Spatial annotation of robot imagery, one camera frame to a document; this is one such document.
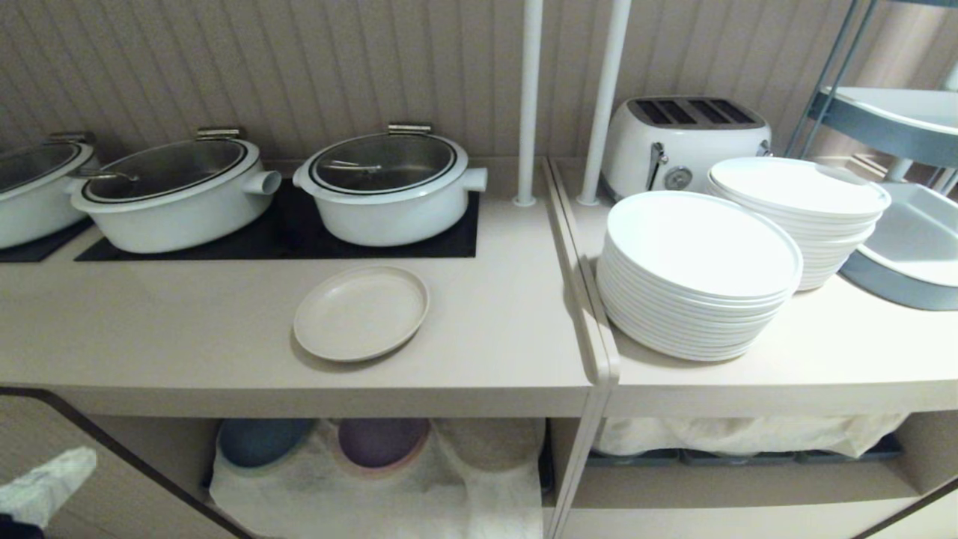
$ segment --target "white pot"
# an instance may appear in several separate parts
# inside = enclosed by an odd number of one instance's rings
[[[390,154],[394,149],[382,153],[376,151],[377,144],[395,143],[397,137],[415,143],[413,146],[431,147],[427,151],[435,152],[426,158],[436,166],[426,168],[427,172],[421,171],[420,176],[408,175],[407,171],[411,169],[405,167],[423,165],[416,162],[423,155],[416,152]],[[350,154],[355,148],[360,148],[352,159],[358,165],[357,170],[375,168],[379,162],[385,163],[381,176],[369,176],[371,183],[380,182],[390,173],[403,177],[415,176],[417,179],[409,181],[409,185],[395,182],[391,187],[368,191],[341,188],[329,183],[328,178],[320,173],[324,162],[321,160],[329,160],[331,155]],[[404,163],[405,158],[409,158],[410,162]],[[343,162],[340,157],[337,159],[337,162]],[[443,137],[379,134],[351,139],[320,151],[296,171],[293,184],[313,195],[323,224],[333,236],[361,246],[401,246],[447,230],[466,213],[468,192],[486,190],[487,170],[467,169],[467,164],[466,151]],[[326,176],[330,175],[330,169],[323,170]]]
[[[231,162],[218,172],[180,187],[175,187],[182,182],[178,176],[188,176],[189,171],[164,177],[164,167],[169,168],[171,162],[184,162],[171,159],[171,152],[195,151],[201,155],[204,149],[211,148],[210,144],[221,148],[225,144],[237,145],[231,150],[236,157],[231,155]],[[131,176],[136,176],[131,171],[142,171],[149,179],[140,181],[162,185],[168,179],[174,185],[170,190],[161,188],[149,195],[111,199],[97,193],[96,184],[102,180],[78,178],[73,184],[70,201],[74,207],[87,212],[114,246],[137,253],[198,246],[239,230],[266,211],[282,181],[279,173],[263,169],[259,148],[237,139],[169,144],[135,153],[103,170]]]
[[[0,192],[0,248],[26,244],[86,217],[70,205],[68,189],[72,181],[68,175],[81,166],[96,167],[99,163],[92,146],[77,142],[36,146],[0,155],[0,175],[3,175],[0,185],[5,183],[5,178],[10,178],[7,175],[28,176],[24,182]]]

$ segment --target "purple bowl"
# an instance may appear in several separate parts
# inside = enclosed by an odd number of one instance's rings
[[[428,419],[343,419],[339,447],[357,466],[383,468],[415,451],[428,432]]]

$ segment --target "toaster lever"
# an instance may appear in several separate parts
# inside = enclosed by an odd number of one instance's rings
[[[665,147],[662,146],[661,142],[653,142],[651,150],[649,179],[646,180],[646,191],[652,190],[652,183],[655,181],[655,175],[658,174],[659,166],[669,162],[669,157],[665,155]]]

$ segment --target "black cooktop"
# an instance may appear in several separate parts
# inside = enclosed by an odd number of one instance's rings
[[[338,258],[473,258],[479,227],[479,194],[469,193],[461,220],[447,231],[408,246],[365,247],[343,242],[323,225],[313,198],[283,181],[258,219],[202,246],[159,254],[119,250],[105,238],[85,250],[80,262],[132,260],[304,260]]]
[[[83,230],[93,224],[89,219],[71,224],[59,232],[33,240],[22,246],[13,246],[0,249],[0,263],[3,262],[40,262],[50,256],[67,242],[80,235]]]

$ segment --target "stack of white plates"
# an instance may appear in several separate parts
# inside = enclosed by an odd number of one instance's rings
[[[802,274],[772,221],[727,200],[676,191],[628,197],[608,216],[597,281],[629,337],[696,361],[743,354]]]
[[[706,192],[768,217],[805,258],[798,290],[816,289],[875,231],[891,203],[874,182],[808,161],[739,157],[709,171]]]

